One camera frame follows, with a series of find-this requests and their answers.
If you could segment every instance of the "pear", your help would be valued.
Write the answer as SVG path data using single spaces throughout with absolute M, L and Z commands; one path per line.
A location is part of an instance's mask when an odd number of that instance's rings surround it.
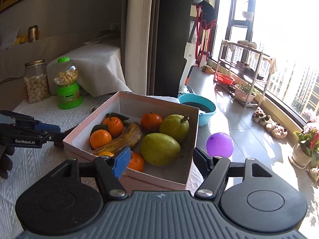
M 189 135 L 188 120 L 189 115 L 170 115 L 162 121 L 159 132 L 171 136 L 181 145 Z
M 156 166 L 172 164 L 180 151 L 181 146 L 174 138 L 160 133 L 145 136 L 140 148 L 144 160 Z

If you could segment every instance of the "potted plant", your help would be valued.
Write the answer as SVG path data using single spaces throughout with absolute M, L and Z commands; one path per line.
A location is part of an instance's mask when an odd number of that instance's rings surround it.
M 297 143 L 293 147 L 291 163 L 299 169 L 308 163 L 314 165 L 319 160 L 319 117 L 312 110 L 306 109 L 303 115 L 310 116 L 310 120 L 303 127 L 302 132 L 295 131 Z
M 247 95 L 249 93 L 250 90 L 250 85 L 242 85 L 242 84 L 236 84 L 235 85 L 235 97 L 242 101 L 245 102 Z M 251 103 L 251 101 L 256 97 L 256 93 L 258 92 L 257 89 L 253 88 L 251 95 L 248 99 L 248 103 Z

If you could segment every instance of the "paper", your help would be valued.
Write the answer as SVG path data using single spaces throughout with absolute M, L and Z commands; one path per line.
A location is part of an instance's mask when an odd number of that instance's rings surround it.
M 14 46 L 14 42 L 17 39 L 18 36 L 18 32 L 19 32 L 19 28 L 4 34 L 1 39 L 0 39 L 0 51 L 8 48 L 10 46 Z

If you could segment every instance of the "white tablecloth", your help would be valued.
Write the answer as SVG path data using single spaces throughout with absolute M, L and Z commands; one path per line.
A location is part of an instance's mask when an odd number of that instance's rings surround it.
M 57 97 L 50 98 L 35 104 L 23 101 L 15 112 L 33 116 L 43 123 L 58 125 L 61 131 L 70 129 L 80 124 L 92 113 L 93 107 L 100 106 L 109 98 L 103 95 L 93 98 L 88 95 L 84 97 L 83 103 L 71 110 L 61 110 L 57 106 Z M 160 99 L 177 102 L 176 98 L 159 97 Z M 36 181 L 46 175 L 49 171 L 67 159 L 64 149 L 56 148 L 52 142 L 47 142 L 41 149 L 16 148 L 12 156 L 13 169 L 9 178 L 0 178 L 0 239 L 11 239 L 22 232 L 22 227 L 15 213 L 15 203 L 18 197 Z M 194 164 L 187 190 L 192 193 L 203 182 L 203 178 Z

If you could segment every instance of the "pink flower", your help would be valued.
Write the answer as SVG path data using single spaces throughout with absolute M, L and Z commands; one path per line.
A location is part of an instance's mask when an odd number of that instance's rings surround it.
M 317 122 L 309 122 L 303 127 L 303 132 L 309 133 L 310 131 L 313 131 L 314 133 L 319 134 L 319 123 Z
M 315 112 L 312 109 L 306 108 L 301 115 L 306 115 L 310 117 L 310 122 L 318 122 L 319 117 L 316 117 Z

